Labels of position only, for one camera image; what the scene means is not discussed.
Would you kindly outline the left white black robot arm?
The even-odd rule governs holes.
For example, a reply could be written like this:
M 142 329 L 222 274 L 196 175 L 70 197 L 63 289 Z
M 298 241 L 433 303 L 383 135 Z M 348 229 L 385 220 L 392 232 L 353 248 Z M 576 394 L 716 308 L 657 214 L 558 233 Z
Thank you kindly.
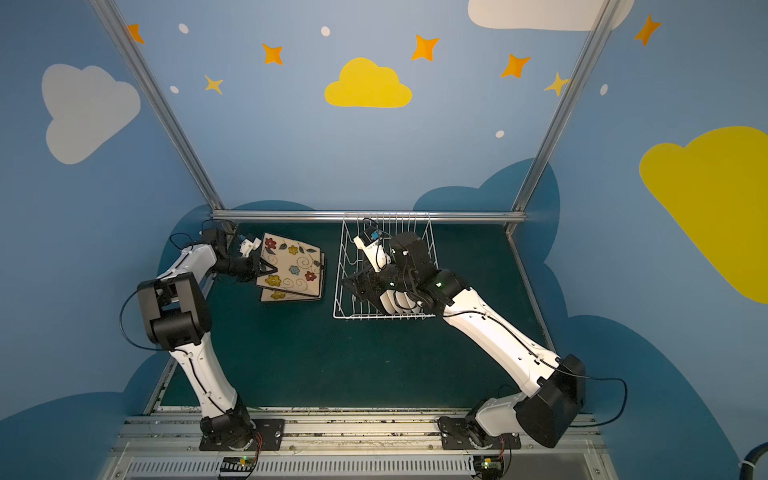
M 284 422 L 257 422 L 227 380 L 212 343 L 213 317 L 201 289 L 217 274 L 251 282 L 276 271 L 261 258 L 263 243 L 218 227 L 200 238 L 176 245 L 179 257 L 156 278 L 139 283 L 129 296 L 138 300 L 152 352 L 166 351 L 176 360 L 201 410 L 202 451 L 276 451 Z

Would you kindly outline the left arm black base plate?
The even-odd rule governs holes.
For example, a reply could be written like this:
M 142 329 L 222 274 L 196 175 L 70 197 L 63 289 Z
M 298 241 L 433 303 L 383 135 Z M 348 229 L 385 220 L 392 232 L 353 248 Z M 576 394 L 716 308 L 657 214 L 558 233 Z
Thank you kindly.
M 200 451 L 277 451 L 281 447 L 284 419 L 252 419 L 246 426 L 227 416 L 203 418 Z

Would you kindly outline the black square floral plate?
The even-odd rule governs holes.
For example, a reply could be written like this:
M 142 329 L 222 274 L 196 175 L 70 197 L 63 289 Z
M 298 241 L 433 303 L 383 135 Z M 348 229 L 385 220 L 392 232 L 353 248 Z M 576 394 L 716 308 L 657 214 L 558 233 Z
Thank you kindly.
M 325 254 L 318 246 L 265 233 L 259 260 L 264 271 L 256 279 L 258 287 L 306 298 L 322 296 Z
M 256 285 L 262 289 L 262 302 L 315 301 L 323 296 L 325 287 L 325 254 L 319 250 L 292 255 L 270 255 L 265 258 L 278 268 L 276 273 L 259 277 Z

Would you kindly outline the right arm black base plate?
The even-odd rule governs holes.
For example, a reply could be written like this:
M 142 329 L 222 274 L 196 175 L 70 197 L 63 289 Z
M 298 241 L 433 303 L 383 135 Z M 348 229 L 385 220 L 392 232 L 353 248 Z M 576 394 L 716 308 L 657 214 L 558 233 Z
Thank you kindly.
M 436 425 L 444 450 L 519 450 L 522 447 L 519 435 L 503 434 L 491 436 L 475 422 L 465 418 L 441 416 Z

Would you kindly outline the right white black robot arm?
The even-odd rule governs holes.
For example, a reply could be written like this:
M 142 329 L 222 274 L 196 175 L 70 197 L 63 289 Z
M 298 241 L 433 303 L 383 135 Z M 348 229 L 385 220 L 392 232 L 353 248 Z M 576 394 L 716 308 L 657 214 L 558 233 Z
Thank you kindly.
M 583 362 L 540 345 L 493 310 L 462 277 L 438 267 L 426 242 L 412 231 L 387 237 L 371 227 L 353 240 L 365 257 L 344 278 L 353 295 L 379 312 L 433 315 L 474 341 L 512 378 L 519 391 L 479 402 L 464 418 L 463 436 L 485 449 L 507 434 L 524 432 L 555 447 L 585 404 L 591 381 Z

